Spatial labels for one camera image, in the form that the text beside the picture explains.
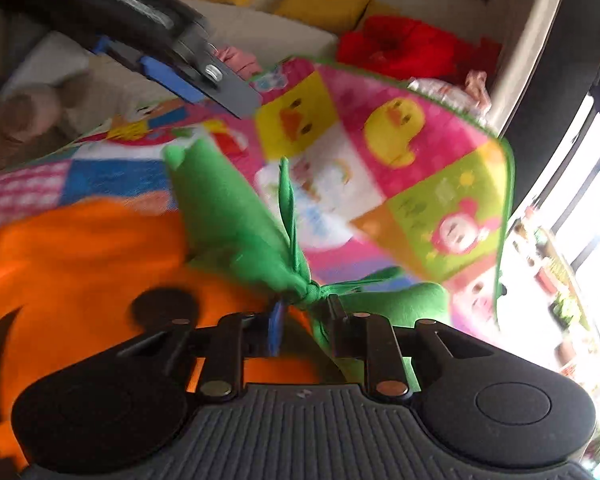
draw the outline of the metal bolt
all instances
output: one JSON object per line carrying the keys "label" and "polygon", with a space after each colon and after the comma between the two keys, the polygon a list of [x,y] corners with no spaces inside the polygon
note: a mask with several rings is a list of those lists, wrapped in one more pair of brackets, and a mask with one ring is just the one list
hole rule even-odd
{"label": "metal bolt", "polygon": [[231,385],[226,381],[209,381],[200,386],[207,397],[225,397],[231,393]]}
{"label": "metal bolt", "polygon": [[222,72],[220,72],[220,69],[215,65],[205,66],[205,74],[207,74],[216,83],[222,81]]}
{"label": "metal bolt", "polygon": [[401,397],[409,391],[409,387],[400,381],[382,381],[376,385],[376,390],[386,397]]}

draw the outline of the yellow duck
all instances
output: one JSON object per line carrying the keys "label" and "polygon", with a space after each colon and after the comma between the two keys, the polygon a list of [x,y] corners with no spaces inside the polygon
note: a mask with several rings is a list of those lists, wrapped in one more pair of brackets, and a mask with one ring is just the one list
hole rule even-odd
{"label": "yellow duck", "polygon": [[267,160],[296,156],[338,121],[329,92],[314,72],[262,106],[255,117]]}
{"label": "yellow duck", "polygon": [[409,142],[425,123],[424,111],[413,100],[398,97],[376,108],[365,123],[369,150],[391,168],[408,166],[415,160]]}

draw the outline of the round black knob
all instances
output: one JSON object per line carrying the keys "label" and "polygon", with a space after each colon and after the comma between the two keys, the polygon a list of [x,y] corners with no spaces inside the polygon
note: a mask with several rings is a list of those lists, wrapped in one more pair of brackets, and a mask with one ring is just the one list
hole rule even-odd
{"label": "round black knob", "polygon": [[566,460],[596,423],[591,398],[575,382],[504,352],[450,359],[422,392],[418,412],[445,446],[502,468]]}
{"label": "round black knob", "polygon": [[524,383],[492,384],[475,397],[475,402],[483,415],[510,426],[538,422],[551,409],[546,393]]}
{"label": "round black knob", "polygon": [[35,382],[16,400],[11,423],[30,462],[100,474],[158,451],[186,413],[185,393],[175,382],[122,360],[77,364]]}
{"label": "round black knob", "polygon": [[131,315],[145,330],[167,326],[174,320],[188,320],[192,327],[198,323],[198,302],[185,290],[161,286],[144,291],[131,303]]}

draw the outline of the green fabric knot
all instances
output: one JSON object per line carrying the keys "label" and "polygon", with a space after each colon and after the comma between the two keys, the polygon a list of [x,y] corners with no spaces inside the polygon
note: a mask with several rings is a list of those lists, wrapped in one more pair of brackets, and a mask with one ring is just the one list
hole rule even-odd
{"label": "green fabric knot", "polygon": [[298,234],[296,232],[296,217],[294,190],[289,177],[289,161],[282,158],[280,161],[280,185],[278,187],[278,206],[280,208],[280,216],[285,227],[286,234],[289,238],[290,248],[290,264],[294,275],[293,291],[296,297],[288,298],[288,302],[305,308],[311,306],[317,301],[323,300],[330,294],[346,294],[357,288],[374,283],[381,283],[387,280],[397,278],[402,274],[400,267],[387,267],[386,269],[378,270],[361,280],[351,280],[348,282],[330,283],[320,285],[311,279],[311,270],[298,244]]}

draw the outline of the orange blanket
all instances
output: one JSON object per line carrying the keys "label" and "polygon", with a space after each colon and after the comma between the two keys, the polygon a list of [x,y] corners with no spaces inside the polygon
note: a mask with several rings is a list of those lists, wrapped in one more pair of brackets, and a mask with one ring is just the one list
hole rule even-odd
{"label": "orange blanket", "polygon": [[[0,342],[0,459],[26,464],[9,424],[19,393],[141,333],[129,305],[143,291],[189,291],[200,304],[198,326],[266,306],[266,298],[251,290],[187,267],[186,253],[178,212],[147,216],[111,200],[78,203],[0,229],[0,320],[13,318]],[[245,380],[315,383],[318,372],[315,360],[298,356],[247,360]]]}

